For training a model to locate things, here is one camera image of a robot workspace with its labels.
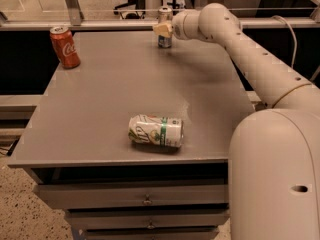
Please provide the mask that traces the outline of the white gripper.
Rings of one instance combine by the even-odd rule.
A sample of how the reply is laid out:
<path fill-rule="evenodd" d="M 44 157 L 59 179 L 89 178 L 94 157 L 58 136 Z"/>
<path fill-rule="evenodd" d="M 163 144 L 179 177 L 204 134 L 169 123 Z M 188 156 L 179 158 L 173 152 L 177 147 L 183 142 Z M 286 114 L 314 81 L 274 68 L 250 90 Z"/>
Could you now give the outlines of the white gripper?
<path fill-rule="evenodd" d="M 158 23 L 153 26 L 153 31 L 165 38 L 171 38 L 173 34 L 180 40 L 199 39 L 199 15 L 197 10 L 184 10 L 173 17 L 172 24 L 170 21 Z"/>

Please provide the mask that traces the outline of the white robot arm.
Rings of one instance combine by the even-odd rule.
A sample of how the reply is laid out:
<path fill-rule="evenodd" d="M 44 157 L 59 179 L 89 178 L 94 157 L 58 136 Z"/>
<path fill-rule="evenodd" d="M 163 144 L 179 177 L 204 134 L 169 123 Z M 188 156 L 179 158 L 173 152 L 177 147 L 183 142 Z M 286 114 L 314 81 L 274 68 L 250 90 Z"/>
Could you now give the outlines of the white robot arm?
<path fill-rule="evenodd" d="M 182 11 L 153 30 L 220 45 L 265 105 L 230 143 L 232 240 L 320 240 L 320 89 L 245 35 L 221 4 Z"/>

